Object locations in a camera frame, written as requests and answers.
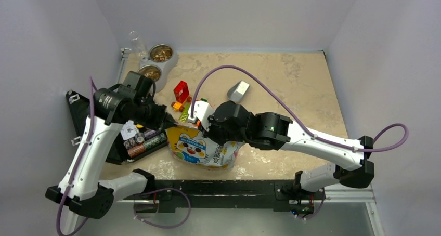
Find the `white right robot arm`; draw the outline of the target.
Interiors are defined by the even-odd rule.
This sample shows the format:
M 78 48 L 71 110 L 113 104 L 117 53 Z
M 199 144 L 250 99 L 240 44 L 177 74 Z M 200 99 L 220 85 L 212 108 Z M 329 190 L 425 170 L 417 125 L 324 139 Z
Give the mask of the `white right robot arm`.
M 287 116 L 272 112 L 253 114 L 232 101 L 216 109 L 198 101 L 191 114 L 199 121 L 203 137 L 221 146 L 235 141 L 260 150 L 295 151 L 326 160 L 327 164 L 321 167 L 296 173 L 292 191 L 298 198 L 338 183 L 366 188 L 374 178 L 374 164 L 362 152 L 373 145 L 370 137 L 344 139 L 316 130 L 308 134 Z

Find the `silver metal scoop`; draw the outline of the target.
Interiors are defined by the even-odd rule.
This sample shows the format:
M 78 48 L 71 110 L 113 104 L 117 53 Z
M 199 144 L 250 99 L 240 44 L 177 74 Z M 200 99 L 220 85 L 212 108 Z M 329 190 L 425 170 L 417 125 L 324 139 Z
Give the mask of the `silver metal scoop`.
M 239 81 L 227 92 L 227 98 L 235 103 L 240 103 L 250 88 L 250 84 L 245 81 Z

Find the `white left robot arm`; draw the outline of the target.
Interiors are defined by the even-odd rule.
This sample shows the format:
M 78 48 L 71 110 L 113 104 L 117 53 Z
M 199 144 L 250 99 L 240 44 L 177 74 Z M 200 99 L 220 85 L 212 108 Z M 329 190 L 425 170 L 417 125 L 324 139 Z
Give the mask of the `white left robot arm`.
M 122 84 L 92 91 L 90 114 L 79 148 L 62 181 L 47 189 L 48 199 L 79 216 L 100 219 L 114 202 L 135 194 L 142 199 L 154 195 L 154 176 L 141 169 L 117 179 L 99 180 L 110 149 L 126 122 L 156 131 L 174 125 L 167 107 L 155 103 L 152 90 L 154 80 L 130 71 Z

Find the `colourful pet food bag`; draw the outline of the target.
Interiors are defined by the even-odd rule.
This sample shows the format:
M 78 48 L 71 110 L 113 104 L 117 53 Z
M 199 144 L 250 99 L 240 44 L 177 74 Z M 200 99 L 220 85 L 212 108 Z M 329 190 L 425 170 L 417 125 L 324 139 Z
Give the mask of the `colourful pet food bag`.
M 187 126 L 166 130 L 169 149 L 176 159 L 206 169 L 229 169 L 234 166 L 242 142 L 228 141 L 219 145 L 202 132 Z

